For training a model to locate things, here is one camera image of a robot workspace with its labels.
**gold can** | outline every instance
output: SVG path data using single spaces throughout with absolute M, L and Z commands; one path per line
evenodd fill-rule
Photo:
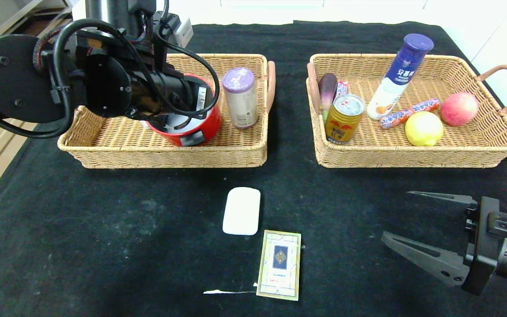
M 365 103 L 358 96 L 343 94 L 336 97 L 324 124 L 326 139 L 336 144 L 348 143 L 364 111 Z

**barcode label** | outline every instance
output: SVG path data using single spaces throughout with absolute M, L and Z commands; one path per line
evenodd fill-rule
M 205 108 L 206 96 L 207 89 L 205 87 L 199 87 L 199 93 L 197 94 L 197 110 L 203 110 L 203 108 Z

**purple cap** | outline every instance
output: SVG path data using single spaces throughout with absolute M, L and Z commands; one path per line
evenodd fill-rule
M 241 94 L 254 85 L 254 74 L 247 67 L 234 68 L 224 75 L 222 84 L 227 92 Z

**eggplant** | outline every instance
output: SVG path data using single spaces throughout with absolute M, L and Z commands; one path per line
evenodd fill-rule
M 338 88 L 338 78 L 332 73 L 326 73 L 318 83 L 318 90 L 320 90 L 320 104 L 322 105 L 322 117 L 324 121 L 328 117 L 328 111 L 332 107 L 334 97 L 336 96 L 336 89 Z

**white soap bar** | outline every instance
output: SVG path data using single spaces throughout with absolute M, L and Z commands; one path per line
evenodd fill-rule
M 222 231 L 230 235 L 255 235 L 259 224 L 261 193 L 255 188 L 236 187 L 228 192 Z

